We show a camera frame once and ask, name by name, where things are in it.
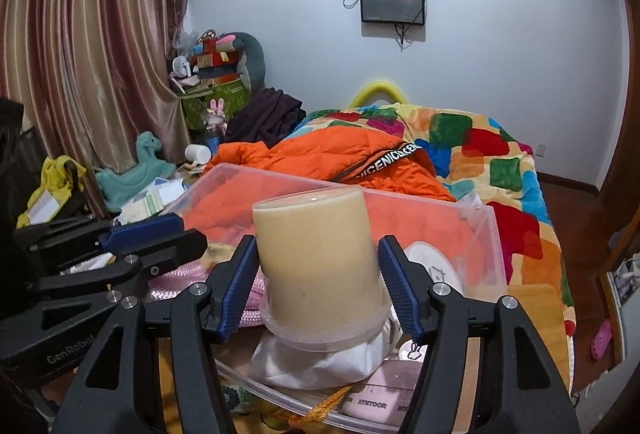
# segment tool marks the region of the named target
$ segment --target white mug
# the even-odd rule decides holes
[[[190,163],[196,162],[198,165],[205,165],[211,159],[211,150],[206,145],[192,143],[184,150],[184,156]]]

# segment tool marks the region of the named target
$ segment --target electrical outlet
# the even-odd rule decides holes
[[[542,158],[543,156],[545,156],[545,151],[546,151],[546,145],[544,143],[537,143],[533,153],[536,156],[539,156],[540,158]]]

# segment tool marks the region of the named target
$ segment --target teal stuffed toy horse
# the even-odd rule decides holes
[[[156,158],[162,142],[151,131],[141,133],[136,139],[138,164],[123,174],[109,169],[96,169],[95,177],[104,194],[109,212],[118,213],[123,204],[149,185],[154,178],[166,178],[175,171],[175,165]]]

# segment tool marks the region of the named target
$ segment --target orange down jacket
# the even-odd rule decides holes
[[[336,125],[283,140],[271,149],[261,141],[224,143],[206,171],[223,162],[455,201],[435,179],[425,150],[375,129]]]
[[[455,201],[435,179],[433,166],[423,149],[374,129],[327,127],[281,141],[272,149],[262,142],[226,143],[220,145],[207,170],[223,162]],[[224,185],[217,181],[198,191],[198,186],[207,187],[206,180],[202,180],[193,188],[192,206],[182,215],[185,229],[200,230],[210,242],[236,245],[243,234],[254,233],[253,203],[292,190],[309,190],[305,184],[299,185],[296,188],[295,179],[288,177],[255,177],[245,171],[225,180]],[[385,234],[393,234],[402,248],[414,241],[426,241],[452,260],[467,284],[479,284],[486,260],[481,242],[474,240],[476,231],[457,207],[436,207],[425,211],[424,204],[414,198],[398,202],[368,197],[372,236],[378,240]]]

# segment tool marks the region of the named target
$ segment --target pink slipper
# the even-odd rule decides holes
[[[598,332],[591,341],[591,356],[593,360],[600,360],[604,356],[604,352],[607,350],[612,338],[611,322],[607,319],[600,325]]]

